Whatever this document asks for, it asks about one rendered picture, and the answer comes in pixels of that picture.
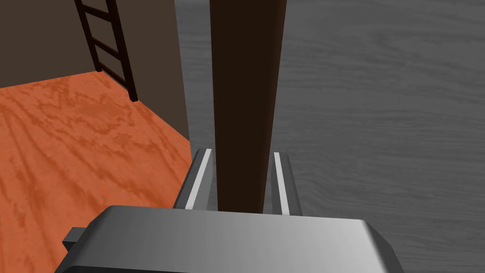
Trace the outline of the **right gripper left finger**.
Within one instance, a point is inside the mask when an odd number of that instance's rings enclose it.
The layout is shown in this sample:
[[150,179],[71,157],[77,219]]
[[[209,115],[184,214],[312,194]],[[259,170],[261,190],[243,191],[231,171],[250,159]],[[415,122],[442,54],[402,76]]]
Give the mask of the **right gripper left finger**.
[[174,209],[207,210],[213,182],[213,151],[201,148],[196,151]]

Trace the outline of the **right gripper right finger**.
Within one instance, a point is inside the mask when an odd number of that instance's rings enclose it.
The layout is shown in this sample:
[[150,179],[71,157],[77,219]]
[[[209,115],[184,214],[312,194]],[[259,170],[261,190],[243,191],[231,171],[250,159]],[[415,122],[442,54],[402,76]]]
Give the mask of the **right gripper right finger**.
[[301,203],[288,154],[275,152],[271,160],[272,214],[302,216]]

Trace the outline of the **dark brown bar handle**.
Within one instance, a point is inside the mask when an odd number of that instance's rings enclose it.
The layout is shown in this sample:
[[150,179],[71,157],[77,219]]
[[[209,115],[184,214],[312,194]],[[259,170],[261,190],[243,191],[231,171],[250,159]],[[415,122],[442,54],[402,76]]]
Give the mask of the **dark brown bar handle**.
[[287,0],[209,0],[219,211],[262,213]]

